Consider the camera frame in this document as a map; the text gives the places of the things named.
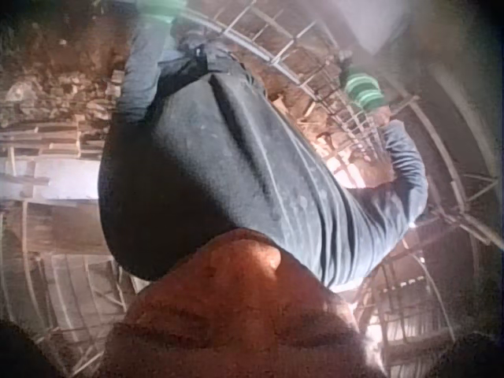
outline sweatshirt sleeve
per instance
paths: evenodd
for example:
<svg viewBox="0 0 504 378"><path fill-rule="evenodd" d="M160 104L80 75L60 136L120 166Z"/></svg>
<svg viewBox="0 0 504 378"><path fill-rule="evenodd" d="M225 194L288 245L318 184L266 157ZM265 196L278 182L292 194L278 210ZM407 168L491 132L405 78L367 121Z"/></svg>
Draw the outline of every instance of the sweatshirt sleeve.
<svg viewBox="0 0 504 378"><path fill-rule="evenodd" d="M396 175L392 187L401 200L405 219L410 224L423 213L427 204L428 184L424 162L401 121L393 120L383 129L382 136Z"/></svg>
<svg viewBox="0 0 504 378"><path fill-rule="evenodd" d="M393 120L381 128L386 151L390 154L395 179L378 187L353 189L349 192L357 203L354 213L358 256L367 256L370 272L404 237L411 223L424 211L428 184L425 167L415 143L404 124Z"/></svg>

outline man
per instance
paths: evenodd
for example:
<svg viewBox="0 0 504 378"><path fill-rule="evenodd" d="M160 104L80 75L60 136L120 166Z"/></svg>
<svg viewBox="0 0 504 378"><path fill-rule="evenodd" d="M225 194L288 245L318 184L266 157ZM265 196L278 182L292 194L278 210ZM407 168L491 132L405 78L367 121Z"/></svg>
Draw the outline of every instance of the man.
<svg viewBox="0 0 504 378"><path fill-rule="evenodd" d="M327 289L366 276L427 199L421 157L376 81L345 69L397 178L349 191L221 44L176 42L176 12L146 11L99 190L112 254L155 282L115 326L98 375L382 376Z"/></svg>

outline green glove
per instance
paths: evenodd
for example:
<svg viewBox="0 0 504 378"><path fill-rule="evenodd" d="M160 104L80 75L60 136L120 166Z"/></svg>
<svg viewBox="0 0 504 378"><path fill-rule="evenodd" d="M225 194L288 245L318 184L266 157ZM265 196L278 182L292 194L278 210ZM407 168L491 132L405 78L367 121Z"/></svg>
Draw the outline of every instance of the green glove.
<svg viewBox="0 0 504 378"><path fill-rule="evenodd" d="M186 6L187 0L141 0L139 11L146 16L171 24Z"/></svg>
<svg viewBox="0 0 504 378"><path fill-rule="evenodd" d="M385 106L384 93L376 79L353 67L345 67L340 83L348 97L365 112Z"/></svg>

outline wooden plank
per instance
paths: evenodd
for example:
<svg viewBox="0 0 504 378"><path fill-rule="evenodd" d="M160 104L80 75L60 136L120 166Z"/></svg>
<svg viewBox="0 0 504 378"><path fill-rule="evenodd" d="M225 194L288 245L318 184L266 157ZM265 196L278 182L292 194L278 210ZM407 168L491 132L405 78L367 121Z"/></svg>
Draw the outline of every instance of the wooden plank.
<svg viewBox="0 0 504 378"><path fill-rule="evenodd" d="M38 130L39 128L37 128L36 126L22 126L18 128L0 128L0 135L33 134Z"/></svg>
<svg viewBox="0 0 504 378"><path fill-rule="evenodd" d="M100 146L89 146L87 144L81 144L80 145L80 149L83 151L83 152L89 152L89 153L100 153L102 152L103 150L103 147L100 147Z"/></svg>
<svg viewBox="0 0 504 378"><path fill-rule="evenodd" d="M79 156L79 151L78 150L61 150L61 149L54 149L54 150L41 150L40 155L46 155L46 156L54 156L54 155L63 155L63 156Z"/></svg>
<svg viewBox="0 0 504 378"><path fill-rule="evenodd" d="M77 128L77 124L75 122L34 122L29 123L27 125L39 128L39 130L43 130L44 128Z"/></svg>
<svg viewBox="0 0 504 378"><path fill-rule="evenodd" d="M41 243L39 241L28 241L28 248L33 252L59 254L93 254L99 256L110 256L110 251L106 245L103 246L76 246L64 245L59 246L51 243Z"/></svg>
<svg viewBox="0 0 504 378"><path fill-rule="evenodd" d="M37 169L37 163L35 161L27 161L26 170L24 174L26 176L35 177L35 171ZM21 197L23 198L33 198L35 196L35 185L26 184L23 185L21 189Z"/></svg>
<svg viewBox="0 0 504 378"><path fill-rule="evenodd" d="M65 143L61 141L52 142L49 146L51 150L78 150L77 141L74 140L73 143Z"/></svg>
<svg viewBox="0 0 504 378"><path fill-rule="evenodd" d="M306 107L305 111L303 112L303 118L307 118L311 115L311 113L313 113L313 111L315 110L315 107L317 106L317 102L315 101L311 101L311 103Z"/></svg>
<svg viewBox="0 0 504 378"><path fill-rule="evenodd" d="M70 132L72 130L77 130L75 126L47 126L44 129L39 128L40 133L45 132Z"/></svg>
<svg viewBox="0 0 504 378"><path fill-rule="evenodd" d="M30 134L17 134L17 135L3 135L0 134L0 141L2 140L42 140L42 139L78 139L80 133L78 131L63 131L63 132L35 132Z"/></svg>
<svg viewBox="0 0 504 378"><path fill-rule="evenodd" d="M86 144L90 145L90 146L100 146L101 148L103 148L105 146L105 140L87 140L86 141Z"/></svg>
<svg viewBox="0 0 504 378"><path fill-rule="evenodd" d="M43 159L78 159L80 155L75 154L44 154L31 156L31 159L43 160Z"/></svg>
<svg viewBox="0 0 504 378"><path fill-rule="evenodd" d="M7 151L7 157L10 162L10 170L12 171L13 176L17 176L16 171L16 154L14 153L14 147L9 147Z"/></svg>
<svg viewBox="0 0 504 378"><path fill-rule="evenodd" d="M64 206L64 207L77 207L80 203L79 200L72 199L43 199L43 198L33 198L28 200L30 203L38 203L40 205L48 206Z"/></svg>
<svg viewBox="0 0 504 378"><path fill-rule="evenodd" d="M49 185L50 179L49 177L13 176L8 173L0 173L0 181L46 187Z"/></svg>
<svg viewBox="0 0 504 378"><path fill-rule="evenodd" d="M101 154L81 154L80 159L81 160L100 161L100 160L102 160L102 155Z"/></svg>
<svg viewBox="0 0 504 378"><path fill-rule="evenodd" d="M26 140L23 142L0 141L0 148L11 148L11 147L38 150L41 148L50 148L50 142L43 142L41 140Z"/></svg>

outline wooden beam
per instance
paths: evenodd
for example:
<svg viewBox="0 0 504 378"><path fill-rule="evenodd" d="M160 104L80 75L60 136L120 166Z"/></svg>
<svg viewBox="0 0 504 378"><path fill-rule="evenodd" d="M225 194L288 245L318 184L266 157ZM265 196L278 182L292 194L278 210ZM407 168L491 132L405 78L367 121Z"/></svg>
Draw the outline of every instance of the wooden beam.
<svg viewBox="0 0 504 378"><path fill-rule="evenodd" d="M77 129L77 124L75 122L31 122L26 124L19 124L19 127L34 127L38 128L40 131L44 128L75 128Z"/></svg>
<svg viewBox="0 0 504 378"><path fill-rule="evenodd" d="M101 140L101 139L99 139L99 140L87 140L86 144L90 145L90 146L97 146L97 147L103 148L105 146L105 140Z"/></svg>
<svg viewBox="0 0 504 378"><path fill-rule="evenodd" d="M34 134L39 130L36 126L23 126L20 128L3 128L0 129L0 135L23 135Z"/></svg>
<svg viewBox="0 0 504 378"><path fill-rule="evenodd" d="M78 139L78 131L69 132L33 132L24 134L0 134L0 141L42 140L42 139Z"/></svg>
<svg viewBox="0 0 504 378"><path fill-rule="evenodd" d="M52 157L52 158L77 158L80 155L80 152L75 149L75 150L41 150L40 151L41 156L47 156L47 157Z"/></svg>
<svg viewBox="0 0 504 378"><path fill-rule="evenodd" d="M13 176L17 176L16 154L14 153L14 147L9 147L7 150L7 157L9 158L10 170L12 171Z"/></svg>
<svg viewBox="0 0 504 378"><path fill-rule="evenodd" d="M49 185L50 179L49 177L13 176L8 173L0 173L0 181L46 187L47 185Z"/></svg>
<svg viewBox="0 0 504 378"><path fill-rule="evenodd" d="M0 148L32 148L38 150L39 148L50 148L50 142L43 140L24 140L24 141L5 141L0 140Z"/></svg>
<svg viewBox="0 0 504 378"><path fill-rule="evenodd" d="M102 246L77 246L76 244L58 245L56 243L43 244L36 241L28 240L28 249L33 252L51 253L52 255L59 254L93 254L98 256L110 256L109 248L106 245Z"/></svg>

